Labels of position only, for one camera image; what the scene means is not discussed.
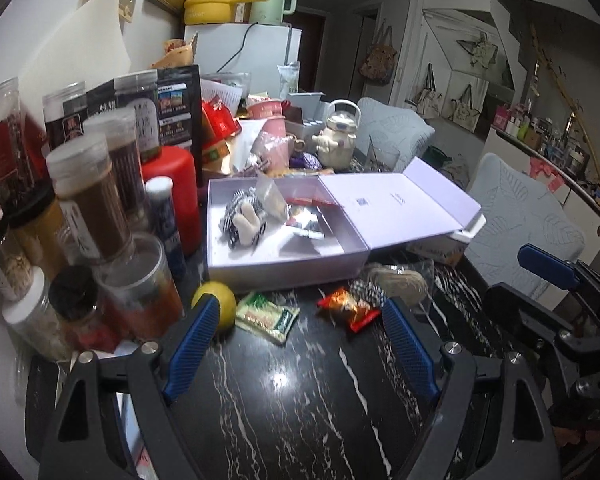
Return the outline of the white open gift box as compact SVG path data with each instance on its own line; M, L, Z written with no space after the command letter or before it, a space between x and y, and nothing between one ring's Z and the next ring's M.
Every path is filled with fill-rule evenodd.
M233 292L265 292L355 278L371 255L438 240L469 244L486 224L480 205L414 158L403 172L279 178L288 204L307 206L318 240L272 217L257 244L231 245L221 230L226 206L253 178L212 180L208 189L206 267Z

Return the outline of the yellow pot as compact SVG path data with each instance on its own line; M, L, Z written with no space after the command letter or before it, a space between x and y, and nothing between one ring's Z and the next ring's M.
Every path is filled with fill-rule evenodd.
M185 0L184 24L187 26L224 24L234 20L235 6L268 0Z

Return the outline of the black lid spice jar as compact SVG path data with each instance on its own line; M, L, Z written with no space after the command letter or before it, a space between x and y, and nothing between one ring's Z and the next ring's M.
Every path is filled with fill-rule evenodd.
M121 336L111 321L91 268L66 266L50 283L48 299L65 340L74 350L114 353Z

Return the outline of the black printed bag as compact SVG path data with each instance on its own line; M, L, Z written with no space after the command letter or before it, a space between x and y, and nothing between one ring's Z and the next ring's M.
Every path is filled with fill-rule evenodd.
M158 68L158 125L163 146L188 148L196 179L202 179L202 128L200 75L197 65Z

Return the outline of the checkered lace cloth with plush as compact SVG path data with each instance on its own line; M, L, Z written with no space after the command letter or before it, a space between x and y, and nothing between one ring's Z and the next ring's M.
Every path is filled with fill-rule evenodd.
M242 188L226 205L220 222L222 237L230 249L256 247L266 229L265 212L255 188Z

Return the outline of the blue tablet tube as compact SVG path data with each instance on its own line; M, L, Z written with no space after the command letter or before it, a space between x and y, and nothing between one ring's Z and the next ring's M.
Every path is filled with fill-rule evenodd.
M174 280L185 278L187 268L181 235L176 224L172 191L173 181L169 177L153 177L145 183L155 231L162 241L171 274Z

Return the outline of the red berry jar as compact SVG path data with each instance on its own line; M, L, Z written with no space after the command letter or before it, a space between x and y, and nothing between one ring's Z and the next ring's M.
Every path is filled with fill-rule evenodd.
M18 78L0 83L0 193L12 208L22 206L35 187L24 145L26 115L20 106Z

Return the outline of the cream cartoon kettle bottle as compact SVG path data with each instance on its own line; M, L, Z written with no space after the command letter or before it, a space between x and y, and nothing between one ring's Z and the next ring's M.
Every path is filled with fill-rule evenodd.
M349 169L353 157L362 112L348 100L335 100L325 108L324 128L312 136L320 163L336 171Z

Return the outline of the green snack packet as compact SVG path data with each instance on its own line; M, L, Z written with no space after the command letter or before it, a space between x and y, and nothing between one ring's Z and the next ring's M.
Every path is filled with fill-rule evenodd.
M299 313L297 307L279 306L260 292L250 292L238 302L235 325L283 346Z

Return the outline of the silver foil pouch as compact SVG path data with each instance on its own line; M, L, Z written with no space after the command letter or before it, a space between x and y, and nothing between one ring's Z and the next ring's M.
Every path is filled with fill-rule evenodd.
M288 204L273 178L268 177L266 174L258 174L256 196L269 216L280 223L285 223L288 220Z

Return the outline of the white mini fridge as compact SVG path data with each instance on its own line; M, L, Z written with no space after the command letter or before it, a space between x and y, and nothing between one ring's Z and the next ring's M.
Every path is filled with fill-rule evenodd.
M225 23L184 28L184 39L197 35L194 63L201 75L250 73L251 93L279 96L278 66L296 62L302 30L287 25Z

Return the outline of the pink cup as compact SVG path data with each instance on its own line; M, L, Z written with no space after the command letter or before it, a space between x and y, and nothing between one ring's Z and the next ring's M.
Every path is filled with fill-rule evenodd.
M266 162L266 170L276 174L290 167L292 155L301 153L306 144L286 130L283 102L264 96L250 96L247 112L252 120L263 120L264 124L251 151Z

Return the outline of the checkered scrunchie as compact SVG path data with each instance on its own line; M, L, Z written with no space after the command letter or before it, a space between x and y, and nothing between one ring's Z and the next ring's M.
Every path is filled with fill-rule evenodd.
M358 301L363 301L374 309L380 309L386 301L386 295L378 285L364 280L352 281L349 292Z

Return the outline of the red white sauce packet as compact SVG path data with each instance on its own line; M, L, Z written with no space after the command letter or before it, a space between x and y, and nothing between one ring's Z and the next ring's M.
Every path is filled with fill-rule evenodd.
M284 227L294 235L310 240L324 240L332 236L328 216L341 207L328 200L316 198L292 198L288 203L288 220Z

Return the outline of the red snack packet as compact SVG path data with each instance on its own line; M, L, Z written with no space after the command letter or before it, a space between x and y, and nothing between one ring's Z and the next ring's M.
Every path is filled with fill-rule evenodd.
M351 333L357 334L380 317L380 310L363 299L358 299L346 288L340 287L316 303L318 310L329 312L343 322Z

